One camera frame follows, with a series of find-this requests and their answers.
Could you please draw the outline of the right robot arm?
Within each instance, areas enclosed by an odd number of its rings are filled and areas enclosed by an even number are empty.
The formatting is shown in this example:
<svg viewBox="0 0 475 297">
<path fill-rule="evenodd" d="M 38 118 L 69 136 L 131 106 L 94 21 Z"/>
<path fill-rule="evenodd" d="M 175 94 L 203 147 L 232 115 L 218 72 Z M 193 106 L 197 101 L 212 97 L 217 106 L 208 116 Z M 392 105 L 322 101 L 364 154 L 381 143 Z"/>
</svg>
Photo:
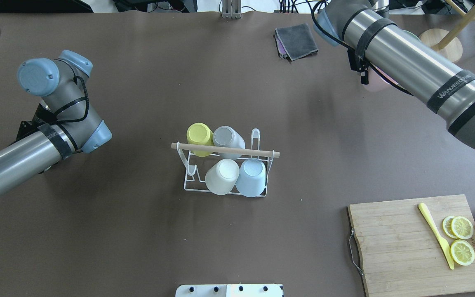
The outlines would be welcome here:
<svg viewBox="0 0 475 297">
<path fill-rule="evenodd" d="M 325 40 L 349 49 L 353 70 L 377 66 L 475 149 L 475 74 L 377 14 L 367 0 L 332 0 L 312 19 Z"/>
</svg>

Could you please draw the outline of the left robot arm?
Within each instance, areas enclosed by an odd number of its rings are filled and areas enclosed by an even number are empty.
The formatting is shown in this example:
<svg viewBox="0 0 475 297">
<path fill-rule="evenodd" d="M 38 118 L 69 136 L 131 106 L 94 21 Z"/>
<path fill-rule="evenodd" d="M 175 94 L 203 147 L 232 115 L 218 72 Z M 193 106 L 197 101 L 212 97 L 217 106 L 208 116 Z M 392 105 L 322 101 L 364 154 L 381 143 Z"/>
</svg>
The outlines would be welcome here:
<svg viewBox="0 0 475 297">
<path fill-rule="evenodd" d="M 93 67 L 68 49 L 57 59 L 30 59 L 19 66 L 23 90 L 42 100 L 32 120 L 21 123 L 16 141 L 0 151 L 0 196 L 55 163 L 111 140 L 111 130 L 90 105 L 86 83 Z"/>
</svg>

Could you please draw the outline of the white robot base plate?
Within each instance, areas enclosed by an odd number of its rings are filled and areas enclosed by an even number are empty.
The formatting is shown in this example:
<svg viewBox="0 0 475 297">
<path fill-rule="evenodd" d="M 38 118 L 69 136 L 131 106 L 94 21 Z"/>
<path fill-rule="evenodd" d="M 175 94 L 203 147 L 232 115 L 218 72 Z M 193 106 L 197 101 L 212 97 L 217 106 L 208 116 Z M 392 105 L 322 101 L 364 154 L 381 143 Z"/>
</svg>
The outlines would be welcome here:
<svg viewBox="0 0 475 297">
<path fill-rule="evenodd" d="M 283 297 L 281 284 L 185 284 L 180 285 L 176 297 Z"/>
</svg>

